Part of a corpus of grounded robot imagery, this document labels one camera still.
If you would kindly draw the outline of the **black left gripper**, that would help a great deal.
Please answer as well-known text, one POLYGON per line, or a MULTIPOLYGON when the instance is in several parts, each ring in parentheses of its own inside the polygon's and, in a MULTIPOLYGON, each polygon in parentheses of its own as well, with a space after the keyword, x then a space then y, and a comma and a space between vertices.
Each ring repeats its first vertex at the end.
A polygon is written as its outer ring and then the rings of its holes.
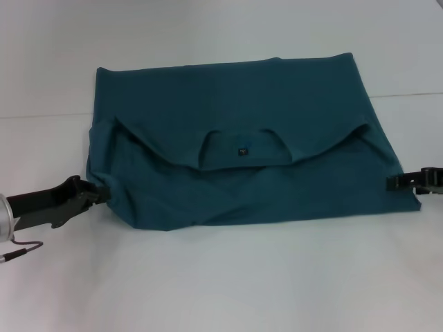
POLYGON ((17 220, 15 228, 27 229, 44 224, 59 228, 91 205, 106 203, 110 199, 108 187, 71 176, 54 188, 9 196, 7 201, 17 220))

